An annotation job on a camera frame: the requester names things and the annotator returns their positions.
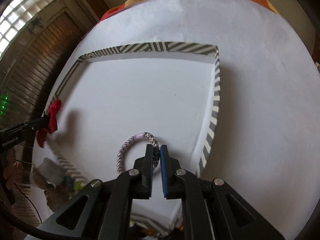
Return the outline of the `light blue fluffy scrunchie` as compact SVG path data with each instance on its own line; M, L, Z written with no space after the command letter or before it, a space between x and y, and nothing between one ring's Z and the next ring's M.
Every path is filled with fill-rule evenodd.
M38 171L47 181L54 185L61 184L66 175L65 169L49 158L44 158L38 167Z

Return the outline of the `dark wooden slatted door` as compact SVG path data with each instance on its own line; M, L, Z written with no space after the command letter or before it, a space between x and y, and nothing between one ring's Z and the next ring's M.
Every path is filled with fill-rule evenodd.
M50 91L84 32L62 11L14 57L1 63L1 128L42 115Z

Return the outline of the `glass block window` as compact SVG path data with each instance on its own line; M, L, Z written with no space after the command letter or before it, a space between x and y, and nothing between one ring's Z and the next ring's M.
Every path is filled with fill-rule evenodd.
M54 0L12 0L1 14L1 55L31 19Z

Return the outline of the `red satin bow clip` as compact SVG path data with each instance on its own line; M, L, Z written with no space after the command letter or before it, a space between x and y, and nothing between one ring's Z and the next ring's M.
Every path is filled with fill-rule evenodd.
M48 125L36 132L36 141L41 148L44 148L44 142L48 134L57 131L57 114L62 106L60 99L55 100L47 109L47 117L49 118Z

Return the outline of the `striped cardboard tray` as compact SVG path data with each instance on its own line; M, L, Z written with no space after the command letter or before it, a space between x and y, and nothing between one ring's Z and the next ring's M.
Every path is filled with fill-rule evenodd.
M116 178L117 153L151 133L200 175L215 137L220 55L211 44L144 42L72 57L53 88L58 130L45 147L86 179Z

